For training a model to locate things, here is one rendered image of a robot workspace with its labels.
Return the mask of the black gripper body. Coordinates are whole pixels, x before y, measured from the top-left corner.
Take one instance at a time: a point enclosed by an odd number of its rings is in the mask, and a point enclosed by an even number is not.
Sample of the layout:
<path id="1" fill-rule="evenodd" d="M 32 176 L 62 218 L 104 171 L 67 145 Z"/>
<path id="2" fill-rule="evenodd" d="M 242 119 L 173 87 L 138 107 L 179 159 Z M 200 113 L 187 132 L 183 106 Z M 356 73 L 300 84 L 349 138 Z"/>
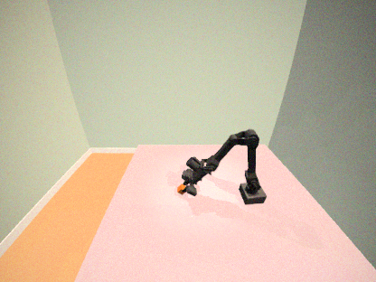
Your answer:
<path id="1" fill-rule="evenodd" d="M 199 181 L 202 181 L 202 178 L 198 177 L 198 175 L 196 174 L 195 171 L 193 171 L 192 169 L 188 168 L 187 170 L 185 171 L 188 171 L 188 172 L 191 172 L 193 173 L 194 175 L 194 179 L 192 180 L 192 182 L 190 183 L 189 182 L 189 185 L 186 187 L 186 192 L 188 194 L 190 194 L 191 196 L 196 196 L 197 195 L 197 188 L 195 188 L 195 184 L 197 185 Z"/>

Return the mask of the orange block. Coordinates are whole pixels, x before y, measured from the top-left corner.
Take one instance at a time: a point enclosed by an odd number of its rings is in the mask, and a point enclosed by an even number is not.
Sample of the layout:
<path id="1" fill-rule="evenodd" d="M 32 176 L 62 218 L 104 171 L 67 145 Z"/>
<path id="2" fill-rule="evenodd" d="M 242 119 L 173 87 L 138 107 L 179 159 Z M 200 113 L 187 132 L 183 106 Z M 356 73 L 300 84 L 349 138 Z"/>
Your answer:
<path id="1" fill-rule="evenodd" d="M 182 192 L 183 188 L 185 187 L 185 185 L 183 184 L 180 184 L 178 187 L 177 187 L 177 192 L 181 195 L 184 195 L 185 193 Z"/>

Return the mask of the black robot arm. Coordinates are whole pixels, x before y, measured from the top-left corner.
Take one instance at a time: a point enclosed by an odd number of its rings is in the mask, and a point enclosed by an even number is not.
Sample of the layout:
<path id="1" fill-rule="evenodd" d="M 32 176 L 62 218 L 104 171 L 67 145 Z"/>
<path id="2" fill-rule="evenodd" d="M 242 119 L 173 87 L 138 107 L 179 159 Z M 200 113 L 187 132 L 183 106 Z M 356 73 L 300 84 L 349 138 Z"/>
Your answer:
<path id="1" fill-rule="evenodd" d="M 195 156 L 190 157 L 186 165 L 195 171 L 200 178 L 205 177 L 207 174 L 212 175 L 212 172 L 217 171 L 224 156 L 228 154 L 234 146 L 247 146 L 248 170 L 244 170 L 247 185 L 244 189 L 249 196 L 259 194 L 258 190 L 261 186 L 256 172 L 256 149 L 259 146 L 259 136 L 252 128 L 230 135 L 225 144 L 215 155 L 202 159 L 201 161 Z M 189 180 L 191 183 L 194 179 L 194 175 L 191 172 L 183 170 L 182 179 L 185 181 Z"/>

